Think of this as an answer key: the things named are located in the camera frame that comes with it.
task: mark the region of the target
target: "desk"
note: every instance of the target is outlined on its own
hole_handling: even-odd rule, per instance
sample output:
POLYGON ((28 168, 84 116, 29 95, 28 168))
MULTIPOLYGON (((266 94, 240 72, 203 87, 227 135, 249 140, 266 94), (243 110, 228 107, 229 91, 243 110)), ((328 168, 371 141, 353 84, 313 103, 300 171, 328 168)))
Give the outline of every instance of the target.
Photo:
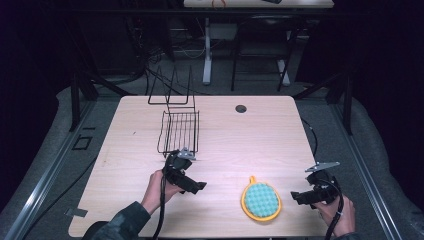
MULTIPOLYGON (((294 8, 307 9, 319 8, 328 9, 334 5, 332 0, 283 0, 279 4, 269 3, 262 0, 184 0, 184 6, 187 8, 213 8, 222 10, 226 8, 294 8)), ((203 70, 203 84, 209 85, 211 82, 212 71, 212 53, 210 51, 210 24, 209 18, 205 20, 205 66, 203 70)), ((284 69, 284 62, 278 62, 280 71, 284 69)), ((284 85, 289 85, 288 75, 284 76, 284 85)))
MULTIPOLYGON (((149 175, 164 166, 157 151, 164 105, 148 97, 122 98, 69 228, 82 236, 94 222, 110 220, 133 201, 141 201, 149 175)), ((293 98, 287 96, 196 96, 200 116, 197 160, 186 171, 207 182, 196 195, 177 194, 167 203, 161 237, 243 238, 324 236, 318 213, 299 206, 290 191, 309 191, 306 168, 314 159, 293 98), (237 105, 247 111, 238 113, 237 105), (240 198, 249 177, 268 182, 283 208, 276 219, 260 223, 242 210, 240 198)), ((140 236, 151 237, 159 210, 140 236)))

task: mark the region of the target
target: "person's arm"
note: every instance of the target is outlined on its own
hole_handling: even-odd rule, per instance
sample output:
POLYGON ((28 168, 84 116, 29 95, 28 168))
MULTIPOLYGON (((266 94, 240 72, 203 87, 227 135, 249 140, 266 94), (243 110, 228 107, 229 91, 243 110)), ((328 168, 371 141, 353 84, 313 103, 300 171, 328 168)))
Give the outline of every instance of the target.
MULTIPOLYGON (((313 205, 319 210, 324 222, 327 226, 330 226, 334 216, 338 210, 340 198, 337 197, 332 203, 314 203, 313 205)), ((359 240, 360 236, 355 232, 355 207, 353 202, 343 196, 344 206, 342 215, 333 230, 333 234, 336 237, 334 240, 359 240)))
MULTIPOLYGON (((137 237, 141 229, 150 220, 150 216, 160 206, 160 186, 162 171, 157 170, 150 175, 149 185, 141 202, 134 202, 119 211, 113 219, 86 239, 114 239, 124 240, 137 237)), ((167 182, 165 187, 165 202, 182 189, 167 182)))

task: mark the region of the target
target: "dark background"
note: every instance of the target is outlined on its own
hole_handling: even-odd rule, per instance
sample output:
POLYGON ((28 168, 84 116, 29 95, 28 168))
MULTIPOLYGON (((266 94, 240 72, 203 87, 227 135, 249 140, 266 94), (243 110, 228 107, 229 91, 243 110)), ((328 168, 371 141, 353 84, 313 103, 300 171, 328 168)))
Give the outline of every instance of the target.
MULTIPOLYGON (((333 11, 373 8, 378 9, 378 14, 373 24, 323 21, 310 37, 296 80, 322 81, 343 69, 348 60, 355 59, 354 97, 368 110, 383 138, 391 173, 410 200, 423 210, 424 14, 419 2, 336 1, 333 11), (368 48, 362 48, 364 39, 369 40, 365 41, 368 48)), ((82 23, 81 36, 89 38, 91 31, 101 31, 103 45, 75 49, 71 39, 63 37, 67 36, 63 25, 49 21, 38 1, 1 4, 0 208, 3 209, 51 126, 58 107, 56 94, 70 85, 75 63, 81 60, 77 53, 87 54, 84 64, 97 70, 104 67, 114 69, 114 73, 133 73, 138 65, 133 46, 119 27, 121 24, 125 27, 122 22, 114 22, 116 31, 111 31, 108 24, 94 27, 93 22, 90 26, 82 23), (122 61, 108 61, 109 54, 116 54, 116 49, 122 50, 122 58, 129 59, 124 65, 122 61)), ((163 40, 163 36, 159 34, 158 39, 163 40)))

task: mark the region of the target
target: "table leg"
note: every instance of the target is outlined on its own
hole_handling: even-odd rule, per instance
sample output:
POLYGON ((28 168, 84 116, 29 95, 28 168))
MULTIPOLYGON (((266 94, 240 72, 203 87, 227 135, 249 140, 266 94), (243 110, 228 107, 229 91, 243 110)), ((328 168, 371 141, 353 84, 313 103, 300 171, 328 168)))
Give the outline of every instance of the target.
MULTIPOLYGON (((280 72, 284 71, 284 67, 285 67, 284 61, 279 60, 279 61, 277 61, 277 64, 278 64, 278 70, 280 72)), ((289 79, 289 75, 287 74, 287 72, 286 72, 286 74, 284 74, 283 86, 286 86, 286 87, 290 86, 290 79, 289 79)))
POLYGON ((205 67, 203 69, 203 84, 211 83, 212 72, 212 53, 211 53, 211 36, 210 36, 209 18, 205 19, 205 67))

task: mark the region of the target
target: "wire basket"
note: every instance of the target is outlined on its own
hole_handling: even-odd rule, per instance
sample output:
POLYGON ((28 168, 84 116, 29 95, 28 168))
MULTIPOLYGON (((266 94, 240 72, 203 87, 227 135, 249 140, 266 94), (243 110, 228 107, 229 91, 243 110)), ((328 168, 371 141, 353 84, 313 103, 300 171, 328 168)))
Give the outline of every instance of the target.
POLYGON ((172 78, 168 79, 162 75, 160 67, 155 74, 153 86, 149 94, 148 103, 150 105, 166 105, 167 110, 162 114, 162 127, 159 134, 157 150, 164 157, 173 150, 187 149, 193 156, 198 151, 199 146, 199 111, 196 111, 196 102, 192 84, 192 70, 190 67, 187 85, 182 85, 174 68, 172 78), (157 87, 157 82, 162 82, 163 95, 165 101, 154 101, 152 94, 157 87), (186 90, 185 98, 181 97, 173 101, 172 93, 177 92, 175 86, 186 90))

